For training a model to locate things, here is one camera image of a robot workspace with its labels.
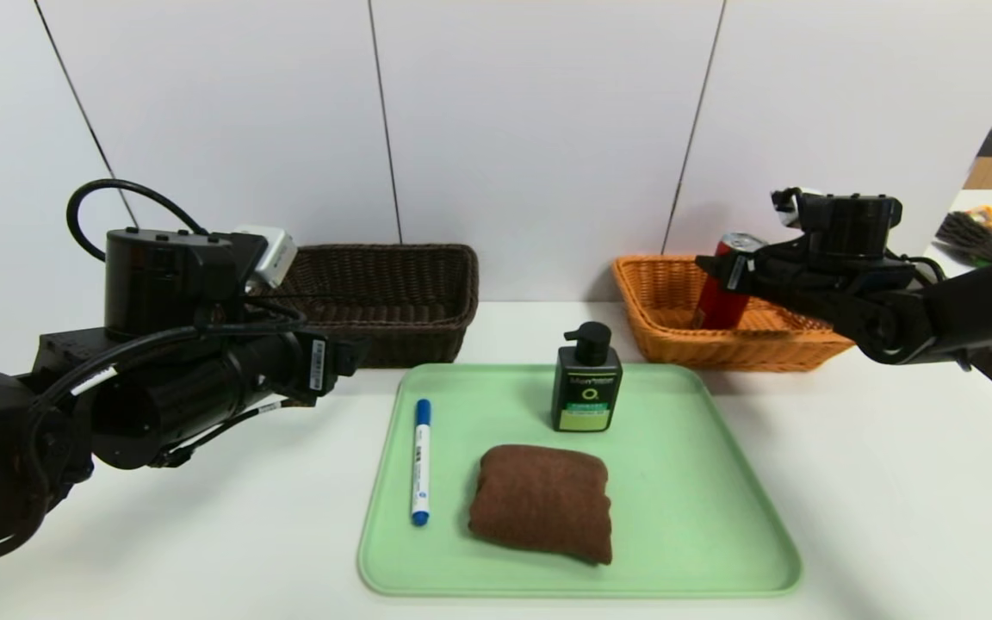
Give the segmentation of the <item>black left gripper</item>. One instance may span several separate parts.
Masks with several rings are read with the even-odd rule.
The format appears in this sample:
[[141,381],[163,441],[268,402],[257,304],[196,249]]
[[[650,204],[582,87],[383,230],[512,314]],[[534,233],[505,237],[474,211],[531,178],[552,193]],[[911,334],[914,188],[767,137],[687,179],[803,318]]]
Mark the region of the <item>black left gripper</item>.
[[363,367],[370,345],[366,337],[334,338],[332,350],[322,334],[287,332],[257,338],[253,350],[268,392],[313,407],[334,389],[335,375],[352,377]]

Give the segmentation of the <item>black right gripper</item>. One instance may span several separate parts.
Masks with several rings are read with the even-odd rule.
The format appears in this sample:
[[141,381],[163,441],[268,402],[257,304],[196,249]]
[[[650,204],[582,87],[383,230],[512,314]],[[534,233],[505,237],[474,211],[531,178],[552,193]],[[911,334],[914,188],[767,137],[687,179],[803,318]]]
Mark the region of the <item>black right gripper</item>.
[[728,293],[749,295],[780,306],[797,301],[804,263],[778,245],[751,250],[731,250],[722,255],[697,255],[694,263],[708,280],[716,280]]

